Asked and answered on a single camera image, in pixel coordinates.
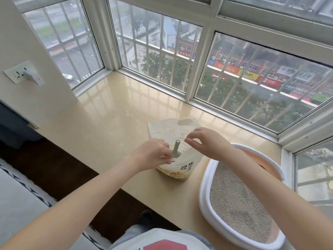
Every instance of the jeans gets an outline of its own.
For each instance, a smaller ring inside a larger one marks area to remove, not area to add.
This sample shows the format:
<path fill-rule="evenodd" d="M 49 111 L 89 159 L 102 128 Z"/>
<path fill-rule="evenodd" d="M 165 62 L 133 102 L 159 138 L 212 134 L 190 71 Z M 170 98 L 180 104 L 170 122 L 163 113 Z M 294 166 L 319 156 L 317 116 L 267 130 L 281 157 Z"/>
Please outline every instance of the jeans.
<path fill-rule="evenodd" d="M 123 236 L 121 236 L 118 240 L 116 240 L 109 248 L 108 250 L 111 250 L 113 248 L 115 248 L 116 246 L 126 242 L 127 240 L 130 240 L 136 236 L 139 236 L 140 234 L 143 234 L 144 232 L 149 231 L 149 229 L 147 227 L 145 227 L 144 225 L 133 225 L 130 228 L 128 228 L 125 232 L 125 234 Z M 192 235 L 194 237 L 196 237 L 198 240 L 200 240 L 203 244 L 206 245 L 206 247 L 208 247 L 210 250 L 214 250 L 214 248 L 212 247 L 212 245 L 201 235 L 192 232 L 192 231 L 187 231 L 187 230 L 181 230 L 178 231 L 181 233 L 186 233 L 189 235 Z"/>

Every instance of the hand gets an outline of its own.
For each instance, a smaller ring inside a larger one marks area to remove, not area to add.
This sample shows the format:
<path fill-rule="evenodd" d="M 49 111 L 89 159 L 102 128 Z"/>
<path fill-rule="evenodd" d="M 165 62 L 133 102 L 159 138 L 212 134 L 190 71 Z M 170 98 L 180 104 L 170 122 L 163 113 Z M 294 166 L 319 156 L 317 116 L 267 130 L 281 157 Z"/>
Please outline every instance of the hand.
<path fill-rule="evenodd" d="M 162 164 L 171 164 L 173 156 L 169 144 L 163 139 L 149 139 L 132 151 L 130 158 L 139 171 L 144 171 Z"/>
<path fill-rule="evenodd" d="M 222 160 L 224 155 L 229 154 L 235 149 L 218 132 L 205 127 L 196 128 L 193 132 L 189 133 L 185 142 L 203 155 L 218 161 Z"/>

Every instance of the wall outlet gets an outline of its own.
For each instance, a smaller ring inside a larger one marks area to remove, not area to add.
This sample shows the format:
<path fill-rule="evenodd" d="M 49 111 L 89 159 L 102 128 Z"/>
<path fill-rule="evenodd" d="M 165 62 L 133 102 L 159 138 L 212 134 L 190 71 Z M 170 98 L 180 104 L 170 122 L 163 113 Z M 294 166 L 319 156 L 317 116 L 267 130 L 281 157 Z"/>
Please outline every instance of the wall outlet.
<path fill-rule="evenodd" d="M 24 76 L 24 71 L 26 70 L 32 70 L 37 73 L 36 68 L 31 63 L 31 61 L 27 60 L 25 62 L 22 62 L 12 68 L 9 68 L 5 71 L 5 75 L 8 76 L 9 79 L 13 81 L 15 84 L 19 84 L 20 82 L 26 80 L 27 78 Z"/>

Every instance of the car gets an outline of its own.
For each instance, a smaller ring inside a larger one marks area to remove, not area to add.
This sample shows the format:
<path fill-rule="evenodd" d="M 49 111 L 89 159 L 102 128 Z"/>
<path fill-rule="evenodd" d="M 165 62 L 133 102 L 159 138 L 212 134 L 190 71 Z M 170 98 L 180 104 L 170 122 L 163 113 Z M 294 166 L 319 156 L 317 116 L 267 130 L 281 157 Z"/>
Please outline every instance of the car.
<path fill-rule="evenodd" d="M 64 78 L 68 81 L 72 81 L 74 79 L 73 75 L 67 75 L 67 74 L 63 74 Z"/>

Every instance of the litter box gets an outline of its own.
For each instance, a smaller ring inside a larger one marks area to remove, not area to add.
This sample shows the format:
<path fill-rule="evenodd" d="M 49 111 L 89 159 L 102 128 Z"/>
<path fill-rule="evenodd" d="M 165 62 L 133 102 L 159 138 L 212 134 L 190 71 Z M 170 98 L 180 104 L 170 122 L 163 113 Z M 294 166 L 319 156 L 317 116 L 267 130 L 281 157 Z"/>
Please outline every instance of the litter box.
<path fill-rule="evenodd" d="M 240 148 L 247 155 L 249 155 L 254 161 L 261 166 L 263 166 L 271 175 L 275 178 L 279 179 L 285 184 L 285 175 L 281 167 L 271 160 L 266 155 L 261 152 L 256 151 L 250 147 L 232 143 L 234 147 Z M 212 227 L 219 234 L 224 236 L 227 240 L 232 243 L 248 249 L 248 250 L 277 250 L 282 247 L 285 241 L 285 235 L 279 229 L 277 224 L 272 220 L 271 226 L 271 234 L 266 243 L 257 242 L 255 240 L 249 239 L 239 232 L 235 231 L 231 228 L 227 223 L 225 223 L 213 210 L 213 207 L 210 203 L 210 188 L 212 185 L 213 177 L 217 168 L 219 161 L 211 159 L 206 171 L 204 173 L 200 193 L 199 193 L 199 206 L 203 216 L 206 218 L 208 223 L 211 224 Z"/>

